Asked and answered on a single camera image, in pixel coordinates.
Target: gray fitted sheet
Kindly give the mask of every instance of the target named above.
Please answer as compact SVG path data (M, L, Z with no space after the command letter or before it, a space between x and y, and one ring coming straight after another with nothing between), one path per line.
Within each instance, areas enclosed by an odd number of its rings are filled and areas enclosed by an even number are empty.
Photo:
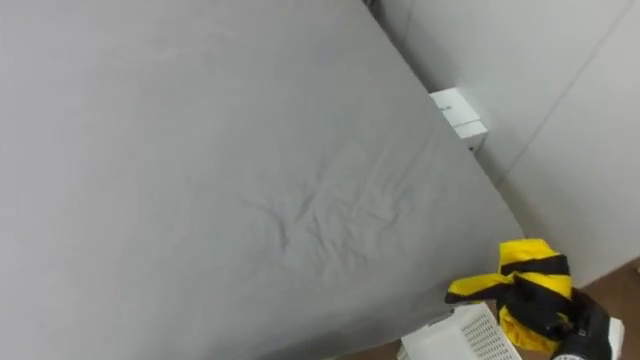
M316 359L520 235L358 0L0 0L0 359Z

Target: yellow fabric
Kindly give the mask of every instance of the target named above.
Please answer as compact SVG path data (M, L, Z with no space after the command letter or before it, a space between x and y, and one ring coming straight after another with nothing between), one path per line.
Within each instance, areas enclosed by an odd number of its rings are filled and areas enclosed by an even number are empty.
M478 296L482 297L490 294L491 290L503 287L504 284L514 284L515 277L519 276L571 300L571 277L568 275L545 275L535 272L513 272L506 276L500 274L500 269L504 265L532 259L545 259L556 255L560 254L551 249L549 244L542 239L520 239L502 243L500 245L500 267L497 274L471 276L456 280L451 283L449 293L456 295L461 300L475 294L476 299L470 300L478 300ZM484 300L488 299L494 298L490 296L484 298ZM547 354L551 354L557 349L558 342L550 340L520 324L509 313L506 306L498 309L498 311L500 326L509 340L516 346Z
M549 340L544 336L527 329L514 319L506 307L500 311L500 327L509 340L518 347L526 350L540 351L553 354L560 345L559 342Z
M500 266L560 255L543 239L518 239L500 244Z
M477 275L456 280L449 286L449 292L468 296L498 284L513 284L508 277L500 274Z

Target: black object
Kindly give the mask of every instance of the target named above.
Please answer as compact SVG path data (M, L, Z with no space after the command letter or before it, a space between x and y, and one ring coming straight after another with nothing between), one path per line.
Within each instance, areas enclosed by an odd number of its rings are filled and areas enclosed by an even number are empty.
M609 343L611 318L606 310L588 295L573 289L573 329L553 354L553 360L613 360Z

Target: white wall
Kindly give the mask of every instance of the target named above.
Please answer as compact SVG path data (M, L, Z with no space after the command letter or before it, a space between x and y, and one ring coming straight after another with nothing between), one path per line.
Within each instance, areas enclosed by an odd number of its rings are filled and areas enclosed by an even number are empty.
M479 161L525 232L570 256L578 284L640 255L637 0L382 5L427 88L459 86L477 107L491 130Z

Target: white crate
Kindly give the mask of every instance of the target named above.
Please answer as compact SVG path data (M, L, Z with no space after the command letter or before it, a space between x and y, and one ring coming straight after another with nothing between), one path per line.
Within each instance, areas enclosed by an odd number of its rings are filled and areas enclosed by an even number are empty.
M456 308L448 318L402 338L402 360L522 360L485 305Z

